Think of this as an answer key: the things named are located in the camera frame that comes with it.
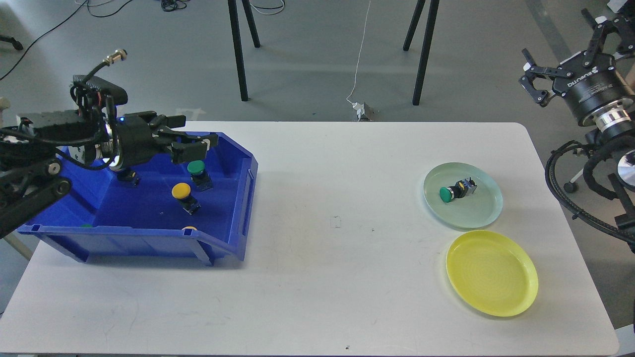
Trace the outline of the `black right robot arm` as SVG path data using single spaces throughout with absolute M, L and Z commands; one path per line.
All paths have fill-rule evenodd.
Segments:
M 556 67 L 540 67 L 529 50 L 519 84 L 543 108 L 554 98 L 563 99 L 576 124 L 592 127 L 585 143 L 571 140 L 551 152 L 545 167 L 547 187 L 574 219 L 602 233 L 625 241 L 634 248 L 635 212 L 630 193 L 634 191 L 634 91 L 619 74 L 616 63 L 634 56 L 634 16 L 594 17 L 587 9 L 583 18 L 593 29 L 587 47 Z M 577 176 L 590 190 L 608 200 L 617 199 L 624 212 L 615 224 L 600 220 L 576 205 L 569 193 L 575 180 L 560 185 L 557 160 L 567 152 L 587 157 Z

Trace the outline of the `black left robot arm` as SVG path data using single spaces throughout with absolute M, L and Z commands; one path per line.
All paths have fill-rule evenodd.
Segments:
M 97 72 L 127 58 L 117 49 L 87 75 L 75 75 L 70 96 L 76 109 L 22 115 L 16 126 L 1 129 L 1 236 L 62 199 L 72 188 L 62 177 L 65 162 L 81 169 L 110 169 L 119 180 L 136 185 L 132 168 L 158 154 L 173 164 L 204 160 L 218 135 L 190 135 L 183 115 L 145 111 L 120 116 L 126 91 Z

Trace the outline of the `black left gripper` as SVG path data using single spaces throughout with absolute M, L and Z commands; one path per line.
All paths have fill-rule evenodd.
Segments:
M 121 171 L 147 163 L 161 153 L 170 155 L 173 164 L 204 160 L 209 149 L 218 145 L 218 135 L 186 135 L 177 131 L 186 124 L 186 116 L 138 112 L 119 116 L 114 122 L 117 132 L 117 155 L 110 164 Z

